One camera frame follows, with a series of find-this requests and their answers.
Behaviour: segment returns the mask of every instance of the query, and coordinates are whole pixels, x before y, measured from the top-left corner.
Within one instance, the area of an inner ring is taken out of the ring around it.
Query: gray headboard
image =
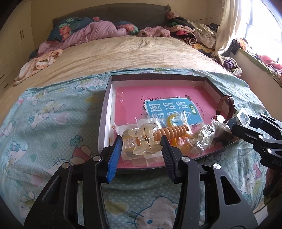
[[[166,13],[170,6],[159,6],[145,3],[115,3],[89,7],[74,11],[61,17],[53,19],[53,26],[67,17],[100,17],[104,21],[113,23],[128,21],[143,29],[145,27],[156,27],[166,25]]]

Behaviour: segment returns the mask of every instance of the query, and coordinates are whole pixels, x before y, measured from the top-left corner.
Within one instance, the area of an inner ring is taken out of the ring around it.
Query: white curtain
[[[223,54],[236,38],[242,16],[243,0],[223,0],[224,11],[216,33],[215,51],[213,56]]]

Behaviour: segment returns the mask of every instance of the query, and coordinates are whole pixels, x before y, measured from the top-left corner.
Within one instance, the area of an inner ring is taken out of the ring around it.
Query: silver bolt
[[[189,162],[190,158],[189,157],[182,157],[181,160],[184,161],[184,162]]]
[[[214,167],[215,169],[220,169],[220,168],[221,168],[220,164],[217,164],[217,163],[215,163],[215,164],[213,165],[213,167]]]
[[[70,167],[70,163],[65,162],[65,163],[63,163],[62,167],[63,167],[63,169],[67,169],[68,167]]]
[[[100,156],[93,157],[93,161],[100,161],[100,160],[102,160],[102,158]]]

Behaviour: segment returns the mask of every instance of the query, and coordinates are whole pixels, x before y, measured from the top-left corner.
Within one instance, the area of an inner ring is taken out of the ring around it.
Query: light blue polka dot blanket
[[[63,162],[83,163],[97,153],[103,98],[109,77],[117,74],[170,73],[204,76],[236,108],[250,115],[268,114],[248,85],[230,75],[193,69],[130,69],[82,77],[26,90],[11,108],[0,129],[0,195],[15,217],[24,220],[37,196]],[[252,145],[238,143],[198,162],[219,163],[250,207],[262,200],[266,168]],[[103,185],[111,228],[172,228],[180,185],[160,171],[117,175]],[[79,222],[83,224],[79,191]],[[204,203],[201,205],[201,218]]]

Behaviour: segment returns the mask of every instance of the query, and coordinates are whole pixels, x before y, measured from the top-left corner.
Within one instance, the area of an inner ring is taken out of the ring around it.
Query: wristwatch
[[[226,119],[221,114],[221,110],[222,110],[222,106],[223,106],[224,101],[227,102],[227,105],[229,107],[229,111],[228,111],[228,115],[227,115]],[[224,95],[223,97],[221,97],[220,101],[218,102],[214,119],[217,120],[220,123],[225,123],[229,119],[232,118],[234,110],[235,110],[235,104],[234,104],[234,100],[233,100],[232,96],[231,95]]]

